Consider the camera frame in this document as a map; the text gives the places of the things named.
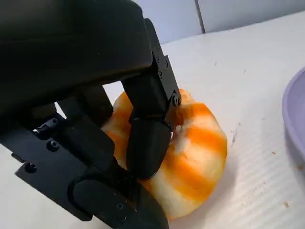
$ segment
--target white table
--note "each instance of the white table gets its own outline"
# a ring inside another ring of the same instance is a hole
[[[230,148],[215,192],[171,229],[305,228],[303,162],[286,146],[281,114],[285,86],[305,65],[304,22],[301,12],[163,46],[179,87],[210,107]],[[107,91],[114,100],[122,87]],[[80,222],[32,189],[14,176],[19,166],[2,147],[0,228],[108,228],[96,219]]]

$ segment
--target white wall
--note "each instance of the white wall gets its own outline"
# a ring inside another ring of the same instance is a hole
[[[149,18],[161,43],[201,34],[194,0],[134,0]]]
[[[305,10],[305,0],[198,1],[206,32],[227,30]]]

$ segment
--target peeled orange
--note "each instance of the peeled orange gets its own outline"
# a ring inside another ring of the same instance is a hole
[[[173,139],[152,179],[139,181],[159,202],[168,219],[185,216],[209,197],[224,172],[227,140],[212,112],[180,89]],[[132,104],[122,93],[103,131],[114,141],[114,156],[126,169],[125,152]]]

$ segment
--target purple bowl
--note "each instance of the purple bowl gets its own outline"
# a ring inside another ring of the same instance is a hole
[[[305,160],[305,68],[286,87],[282,110],[286,132]]]

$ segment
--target bowl rim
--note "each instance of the bowl rim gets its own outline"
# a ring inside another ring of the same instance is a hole
[[[300,153],[305,157],[305,147],[303,143],[300,141],[299,137],[297,136],[293,126],[292,122],[289,117],[288,113],[288,97],[291,92],[291,89],[295,82],[305,74],[305,67],[302,68],[289,82],[288,86],[285,89],[283,100],[282,100],[282,115],[284,119],[285,128],[290,136],[291,141],[295,145],[295,147],[300,151]]]

